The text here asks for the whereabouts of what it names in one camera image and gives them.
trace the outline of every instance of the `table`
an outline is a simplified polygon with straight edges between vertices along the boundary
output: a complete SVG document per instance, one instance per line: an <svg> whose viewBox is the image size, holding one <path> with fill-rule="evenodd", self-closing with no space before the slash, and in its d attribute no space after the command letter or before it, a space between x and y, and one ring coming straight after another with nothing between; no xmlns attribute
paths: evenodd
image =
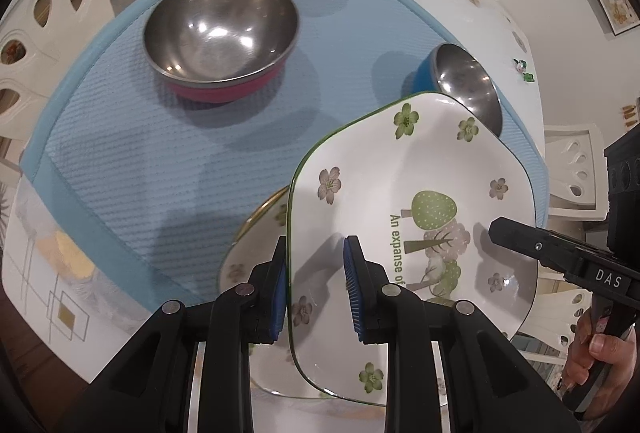
<svg viewBox="0 0 640 433"><path fill-rule="evenodd" d="M514 21L494 2L487 1L476 7L468 0L415 1L439 19L483 63L543 153L542 107L537 83L513 83L511 57L519 50L513 32L527 42ZM530 59L529 69L535 70ZM46 244L40 239L56 231L62 230L27 180L22 179L8 225L2 284L38 336L90 382L149 312L97 270L94 270L93 285L67 283L42 254ZM65 241L63 233L57 236ZM82 268L91 269L84 259L78 262Z"/></svg>

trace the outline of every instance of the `picture frame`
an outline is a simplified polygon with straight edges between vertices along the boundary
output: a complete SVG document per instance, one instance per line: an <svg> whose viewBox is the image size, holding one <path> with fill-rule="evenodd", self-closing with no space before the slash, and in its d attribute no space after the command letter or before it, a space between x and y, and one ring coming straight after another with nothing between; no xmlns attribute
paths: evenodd
<svg viewBox="0 0 640 433"><path fill-rule="evenodd" d="M640 25L640 18L629 0L598 0L614 36Z"/></svg>

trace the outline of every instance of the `white wall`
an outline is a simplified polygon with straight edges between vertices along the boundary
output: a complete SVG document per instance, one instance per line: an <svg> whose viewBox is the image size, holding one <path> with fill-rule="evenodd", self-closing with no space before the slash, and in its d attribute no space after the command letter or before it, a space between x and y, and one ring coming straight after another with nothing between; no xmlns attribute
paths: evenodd
<svg viewBox="0 0 640 433"><path fill-rule="evenodd" d="M529 38L545 124L595 123L605 146L640 95L640 27L604 34L588 0L504 0Z"/></svg>

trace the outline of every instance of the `screw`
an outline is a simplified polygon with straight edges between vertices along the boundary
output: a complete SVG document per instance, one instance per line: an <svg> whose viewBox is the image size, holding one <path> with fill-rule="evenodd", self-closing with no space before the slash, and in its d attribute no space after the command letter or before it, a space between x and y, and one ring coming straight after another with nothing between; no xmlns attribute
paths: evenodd
<svg viewBox="0 0 640 433"><path fill-rule="evenodd" d="M464 314L465 316L470 316L476 310L474 304L470 301L458 301L456 303L456 310L460 312L460 314Z"/></svg>
<svg viewBox="0 0 640 433"><path fill-rule="evenodd" d="M395 283L387 283L382 288L382 294L385 296L395 297L400 295L400 287Z"/></svg>
<svg viewBox="0 0 640 433"><path fill-rule="evenodd" d="M249 296L254 293L254 290L255 287L251 283L241 283L236 287L236 294L238 296Z"/></svg>
<svg viewBox="0 0 640 433"><path fill-rule="evenodd" d="M162 304L162 312L165 314L175 314L180 310L180 302L175 299L170 299Z"/></svg>

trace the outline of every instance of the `plate with green rim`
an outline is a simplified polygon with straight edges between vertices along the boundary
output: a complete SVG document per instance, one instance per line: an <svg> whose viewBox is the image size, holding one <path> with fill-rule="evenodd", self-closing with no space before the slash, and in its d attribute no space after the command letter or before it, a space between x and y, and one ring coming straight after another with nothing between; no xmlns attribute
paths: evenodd
<svg viewBox="0 0 640 433"><path fill-rule="evenodd" d="M286 232L288 195L289 186L278 190L240 227L220 269L221 293L247 281L259 263L270 261L278 239ZM286 324L273 345L253 345L249 353L252 383L260 389L284 397L329 397L300 375L290 352Z"/></svg>
<svg viewBox="0 0 640 433"><path fill-rule="evenodd" d="M533 303L538 266L491 243L501 216L536 225L527 172L448 96L415 94L322 139L298 166L287 218L289 339L308 382L386 402L386 347L361 344L353 329L348 235L391 282L442 304L468 299L511 338Z"/></svg>

